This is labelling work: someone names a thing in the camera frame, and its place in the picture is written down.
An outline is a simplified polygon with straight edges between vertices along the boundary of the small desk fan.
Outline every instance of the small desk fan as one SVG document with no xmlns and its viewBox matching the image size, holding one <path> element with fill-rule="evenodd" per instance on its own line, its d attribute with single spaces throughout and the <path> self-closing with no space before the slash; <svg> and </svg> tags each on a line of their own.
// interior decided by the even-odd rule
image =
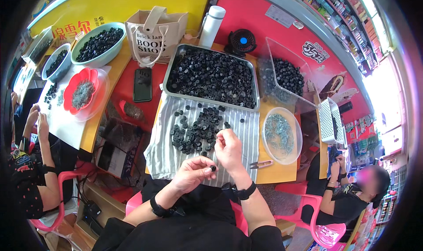
<svg viewBox="0 0 423 251">
<path fill-rule="evenodd" d="M 230 32 L 228 44 L 224 50 L 226 53 L 245 58 L 245 53 L 253 51 L 257 47 L 254 34 L 247 29 L 239 29 Z"/>
</svg>

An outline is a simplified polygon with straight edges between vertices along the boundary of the black wrist strap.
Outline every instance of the black wrist strap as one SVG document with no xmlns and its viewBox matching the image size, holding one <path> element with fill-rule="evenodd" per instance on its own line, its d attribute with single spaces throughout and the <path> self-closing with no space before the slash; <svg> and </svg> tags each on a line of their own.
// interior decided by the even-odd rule
<svg viewBox="0 0 423 251">
<path fill-rule="evenodd" d="M 344 174 L 339 174 L 338 175 L 338 182 L 341 182 L 341 179 L 346 178 L 346 172 Z"/>
<path fill-rule="evenodd" d="M 170 209 L 164 209 L 162 206 L 158 205 L 156 203 L 156 195 L 154 195 L 151 199 L 150 199 L 150 205 L 151 208 L 153 208 L 153 213 L 159 217 L 170 217 L 174 212 L 174 208 L 170 208 Z"/>
<path fill-rule="evenodd" d="M 56 169 L 54 167 L 43 165 L 42 168 L 44 174 L 47 174 L 47 172 L 53 172 L 57 175 Z"/>
<path fill-rule="evenodd" d="M 235 193 L 241 201 L 249 199 L 250 195 L 256 190 L 256 184 L 254 181 L 251 183 L 251 186 L 246 190 L 237 190 Z"/>
<path fill-rule="evenodd" d="M 30 143 L 29 139 L 26 138 L 26 137 L 22 137 L 22 143 L 24 145 L 24 152 L 28 154 L 29 153 L 29 143 Z"/>
</svg>

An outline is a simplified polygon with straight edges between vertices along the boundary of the metal tray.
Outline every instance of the metal tray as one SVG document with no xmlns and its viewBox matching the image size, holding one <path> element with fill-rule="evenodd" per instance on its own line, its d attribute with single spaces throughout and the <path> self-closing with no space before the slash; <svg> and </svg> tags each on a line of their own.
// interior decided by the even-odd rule
<svg viewBox="0 0 423 251">
<path fill-rule="evenodd" d="M 209 100 L 209 99 L 204 99 L 204 98 L 200 98 L 200 97 L 193 97 L 193 96 L 188 96 L 188 95 L 183 95 L 183 94 L 178 94 L 178 93 L 172 93 L 170 91 L 167 90 L 167 80 L 169 79 L 169 75 L 171 73 L 171 71 L 174 69 L 174 65 L 176 64 L 174 62 L 175 57 L 184 54 L 189 48 L 200 48 L 203 50 L 208 50 L 208 51 L 213 51 L 213 52 L 218 52 L 224 55 L 229 55 L 232 58 L 236 58 L 238 60 L 244 61 L 246 66 L 248 66 L 250 68 L 251 74 L 254 77 L 254 86 L 252 88 L 252 97 L 253 99 L 256 101 L 257 105 L 255 106 L 254 109 L 250 109 L 250 108 L 246 108 L 246 107 L 241 107 L 238 105 L 234 105 L 234 104 L 228 104 L 225 102 L 221 102 L 221 101 L 216 101 L 216 100 Z M 174 97 L 179 97 L 179 98 L 184 98 L 184 99 L 188 99 L 188 100 L 196 100 L 199 102 L 206 102 L 206 103 L 212 103 L 212 104 L 216 104 L 216 105 L 221 105 L 221 106 L 225 106 L 225 107 L 231 107 L 231 108 L 235 108 L 235 109 L 239 109 L 239 110 L 245 110 L 245 111 L 258 111 L 258 109 L 260 108 L 260 96 L 258 95 L 258 85 L 257 85 L 257 75 L 256 75 L 256 69 L 254 68 L 254 66 L 252 65 L 252 63 L 250 61 L 247 61 L 245 59 L 227 54 L 225 52 L 219 52 L 216 50 L 211 50 L 208 48 L 204 48 L 201 46 L 195 46 L 195 45 L 189 45 L 189 44 L 180 44 L 177 46 L 175 53 L 172 55 L 171 57 L 171 61 L 169 62 L 169 65 L 167 66 L 167 70 L 166 70 L 166 75 L 165 75 L 165 79 L 163 81 L 163 90 L 166 92 L 167 95 L 169 96 L 174 96 Z"/>
</svg>

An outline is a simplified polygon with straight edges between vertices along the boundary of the wristwatch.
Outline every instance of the wristwatch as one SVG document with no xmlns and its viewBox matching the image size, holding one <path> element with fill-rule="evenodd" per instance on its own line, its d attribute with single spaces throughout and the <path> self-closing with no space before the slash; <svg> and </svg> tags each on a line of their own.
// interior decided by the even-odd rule
<svg viewBox="0 0 423 251">
<path fill-rule="evenodd" d="M 150 199 L 150 205 L 151 208 L 153 208 L 153 213 L 159 217 L 170 217 L 174 212 L 175 209 L 172 207 L 170 209 L 165 209 L 162 206 L 158 205 L 156 203 L 156 195 L 154 195 L 151 199 Z"/>
<path fill-rule="evenodd" d="M 254 181 L 251 183 L 251 186 L 246 190 L 237 190 L 236 185 L 232 185 L 229 182 L 222 186 L 223 193 L 235 203 L 239 200 L 245 201 L 246 199 L 249 199 L 250 195 L 255 190 L 256 184 L 254 183 Z"/>
</svg>

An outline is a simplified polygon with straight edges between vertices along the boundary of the metal screw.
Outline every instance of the metal screw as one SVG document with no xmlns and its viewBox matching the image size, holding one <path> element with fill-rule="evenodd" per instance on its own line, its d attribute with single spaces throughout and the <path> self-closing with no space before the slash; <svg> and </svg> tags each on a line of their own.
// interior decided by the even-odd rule
<svg viewBox="0 0 423 251">
<path fill-rule="evenodd" d="M 294 148 L 294 138 L 291 126 L 280 114 L 272 114 L 267 118 L 264 134 L 268 144 L 274 149 L 290 154 Z"/>
</svg>

